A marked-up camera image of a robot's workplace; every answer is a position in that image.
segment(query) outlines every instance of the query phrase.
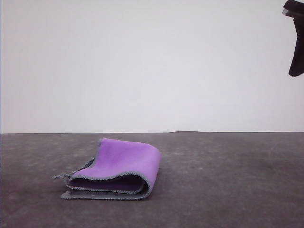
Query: dark gray floor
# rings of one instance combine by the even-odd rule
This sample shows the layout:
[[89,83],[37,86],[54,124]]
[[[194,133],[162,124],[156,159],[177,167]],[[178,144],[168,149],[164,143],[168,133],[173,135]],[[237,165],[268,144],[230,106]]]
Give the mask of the dark gray floor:
[[[163,154],[144,201],[63,200],[99,138]],[[304,133],[92,133],[1,136],[3,228],[303,228]]]

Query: folded fabric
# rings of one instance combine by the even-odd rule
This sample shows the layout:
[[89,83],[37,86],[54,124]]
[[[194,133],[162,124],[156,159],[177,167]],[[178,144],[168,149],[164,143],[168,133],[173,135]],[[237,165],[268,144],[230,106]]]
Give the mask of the folded fabric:
[[61,178],[70,188],[63,199],[142,200],[154,187],[159,150],[140,142],[102,139],[96,156]]

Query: white wall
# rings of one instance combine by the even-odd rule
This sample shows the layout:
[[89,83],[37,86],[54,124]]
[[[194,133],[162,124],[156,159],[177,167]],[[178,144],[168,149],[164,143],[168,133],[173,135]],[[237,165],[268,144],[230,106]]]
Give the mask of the white wall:
[[2,0],[1,132],[304,131],[285,0]]

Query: black object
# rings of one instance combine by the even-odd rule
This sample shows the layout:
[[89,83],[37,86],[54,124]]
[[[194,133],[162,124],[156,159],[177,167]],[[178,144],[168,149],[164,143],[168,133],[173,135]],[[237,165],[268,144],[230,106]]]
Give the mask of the black object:
[[289,74],[292,77],[297,77],[304,73],[304,4],[289,0],[283,7],[282,13],[294,18],[294,25],[298,35],[293,61],[289,69]]

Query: purple cloth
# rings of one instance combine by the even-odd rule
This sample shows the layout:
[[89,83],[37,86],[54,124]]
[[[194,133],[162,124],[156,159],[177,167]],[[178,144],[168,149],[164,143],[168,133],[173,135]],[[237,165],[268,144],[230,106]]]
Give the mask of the purple cloth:
[[63,199],[141,200],[154,187],[160,160],[159,150],[151,145],[102,139],[88,164],[54,178],[64,179],[70,188]]

